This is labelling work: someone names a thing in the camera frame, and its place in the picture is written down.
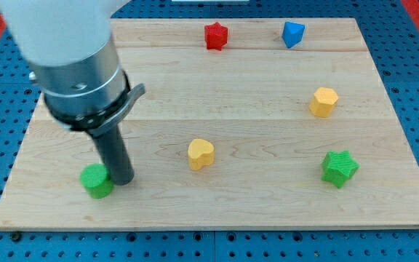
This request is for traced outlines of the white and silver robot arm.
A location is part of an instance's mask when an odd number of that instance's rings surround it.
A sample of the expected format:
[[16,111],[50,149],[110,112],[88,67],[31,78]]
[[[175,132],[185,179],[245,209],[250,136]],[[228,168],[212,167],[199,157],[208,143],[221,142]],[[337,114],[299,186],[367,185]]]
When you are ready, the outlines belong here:
[[111,16],[127,0],[0,0],[23,58],[53,117],[73,131],[102,135],[143,94],[129,86],[114,45]]

